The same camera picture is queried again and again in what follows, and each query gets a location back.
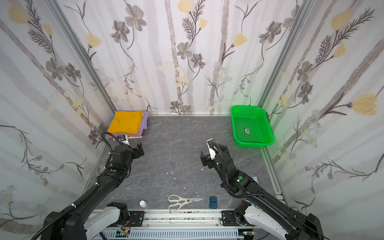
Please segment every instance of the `small white bottle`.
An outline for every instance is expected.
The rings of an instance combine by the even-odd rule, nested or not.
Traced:
[[[139,202],[139,204],[140,204],[140,207],[142,207],[142,208],[146,208],[147,207],[147,203],[144,200],[141,200]]]

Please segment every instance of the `stack of folded cloths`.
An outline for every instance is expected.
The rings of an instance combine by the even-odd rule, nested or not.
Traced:
[[[148,111],[116,111],[108,132],[115,136],[141,137],[147,129]]]

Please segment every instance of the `marble-pattern floor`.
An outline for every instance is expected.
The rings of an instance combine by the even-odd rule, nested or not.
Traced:
[[[236,168],[256,176],[259,184],[274,194],[260,149],[236,145],[231,117],[156,116],[148,119],[148,128],[142,138],[129,140],[132,147],[142,143],[145,155],[133,161],[130,177],[97,208],[103,209],[109,202],[122,202],[129,209],[139,209],[139,201],[145,200],[148,209],[167,209],[171,194],[204,198],[183,206],[183,209],[208,209],[210,196],[217,197],[218,209],[235,208],[241,199],[230,197],[220,188],[221,180],[216,171],[201,163],[200,151],[208,154],[206,140],[210,138],[228,146]],[[109,142],[112,148],[117,145],[116,141]],[[107,157],[106,147],[96,166],[105,164]],[[94,185],[96,174],[94,171],[88,187]]]

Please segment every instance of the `wall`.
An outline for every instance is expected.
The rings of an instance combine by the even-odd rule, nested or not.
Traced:
[[[316,1],[264,108],[291,205],[330,239],[382,239],[383,1]]]
[[[229,114],[258,104],[302,1],[65,1],[118,110]]]
[[[0,16],[0,238],[30,239],[81,195],[112,114],[44,1]]]

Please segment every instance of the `plastic basket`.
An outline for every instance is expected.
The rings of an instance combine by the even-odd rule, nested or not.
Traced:
[[[237,146],[262,148],[275,141],[271,125],[262,108],[235,105],[231,108],[231,117]]]

